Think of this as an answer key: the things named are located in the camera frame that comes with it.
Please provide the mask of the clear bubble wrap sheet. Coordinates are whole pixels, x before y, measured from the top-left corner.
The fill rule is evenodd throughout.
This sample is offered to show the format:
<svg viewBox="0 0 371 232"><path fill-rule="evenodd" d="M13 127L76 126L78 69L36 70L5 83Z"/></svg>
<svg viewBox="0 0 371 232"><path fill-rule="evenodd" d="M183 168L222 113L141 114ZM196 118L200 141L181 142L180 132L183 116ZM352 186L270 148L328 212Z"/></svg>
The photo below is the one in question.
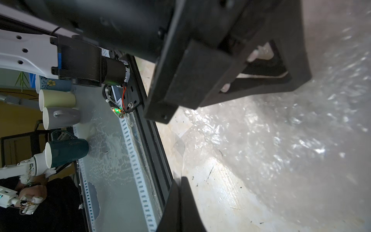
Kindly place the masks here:
<svg viewBox="0 0 371 232"><path fill-rule="evenodd" d="M304 1L303 17L308 83L179 109L209 232L371 229L371 3Z"/></svg>

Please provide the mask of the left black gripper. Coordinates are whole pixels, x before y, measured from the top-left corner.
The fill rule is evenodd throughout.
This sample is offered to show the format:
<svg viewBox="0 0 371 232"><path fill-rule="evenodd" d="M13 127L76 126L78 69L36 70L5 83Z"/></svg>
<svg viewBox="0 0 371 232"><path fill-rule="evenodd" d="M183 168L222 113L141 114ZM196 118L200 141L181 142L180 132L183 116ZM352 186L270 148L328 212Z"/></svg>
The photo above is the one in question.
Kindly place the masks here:
<svg viewBox="0 0 371 232"><path fill-rule="evenodd" d="M301 1L148 1L158 32L147 119L291 92L311 78Z"/></svg>

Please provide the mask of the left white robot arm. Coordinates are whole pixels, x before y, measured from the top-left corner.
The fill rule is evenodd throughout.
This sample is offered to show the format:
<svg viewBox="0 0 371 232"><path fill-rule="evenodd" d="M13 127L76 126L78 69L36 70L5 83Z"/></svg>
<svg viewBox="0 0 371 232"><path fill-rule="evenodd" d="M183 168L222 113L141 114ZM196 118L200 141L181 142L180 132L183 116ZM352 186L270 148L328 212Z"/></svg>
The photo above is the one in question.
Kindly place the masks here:
<svg viewBox="0 0 371 232"><path fill-rule="evenodd" d="M290 92L312 75L301 1L1 1L155 63L147 119Z"/></svg>

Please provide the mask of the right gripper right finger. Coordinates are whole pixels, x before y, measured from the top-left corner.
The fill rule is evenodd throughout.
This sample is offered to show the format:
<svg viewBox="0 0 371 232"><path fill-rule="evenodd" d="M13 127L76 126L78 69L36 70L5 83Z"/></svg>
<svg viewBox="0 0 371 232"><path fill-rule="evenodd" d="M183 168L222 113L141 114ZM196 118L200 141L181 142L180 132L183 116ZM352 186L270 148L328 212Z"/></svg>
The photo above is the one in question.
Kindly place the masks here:
<svg viewBox="0 0 371 232"><path fill-rule="evenodd" d="M181 177L180 221L182 232L206 232L187 177Z"/></svg>

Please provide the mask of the operator hand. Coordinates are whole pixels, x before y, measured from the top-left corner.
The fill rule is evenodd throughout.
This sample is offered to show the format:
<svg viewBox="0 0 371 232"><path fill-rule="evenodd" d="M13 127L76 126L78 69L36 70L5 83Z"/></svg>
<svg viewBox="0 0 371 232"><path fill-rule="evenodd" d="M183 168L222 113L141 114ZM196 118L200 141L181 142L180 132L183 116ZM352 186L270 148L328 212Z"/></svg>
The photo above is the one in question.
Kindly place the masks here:
<svg viewBox="0 0 371 232"><path fill-rule="evenodd" d="M47 197L46 184L40 184L27 188L25 187L25 185L19 184L17 185L16 190L19 192L19 198L21 200L32 197L43 198L45 200Z"/></svg>

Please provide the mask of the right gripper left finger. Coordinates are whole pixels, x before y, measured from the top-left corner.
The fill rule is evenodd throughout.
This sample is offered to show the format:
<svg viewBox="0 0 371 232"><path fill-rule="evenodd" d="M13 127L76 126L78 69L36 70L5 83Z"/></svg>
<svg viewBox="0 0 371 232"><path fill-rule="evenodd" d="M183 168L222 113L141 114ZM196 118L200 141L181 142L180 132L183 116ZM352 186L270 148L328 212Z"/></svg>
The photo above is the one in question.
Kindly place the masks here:
<svg viewBox="0 0 371 232"><path fill-rule="evenodd" d="M157 232L181 231L181 179L173 181Z"/></svg>

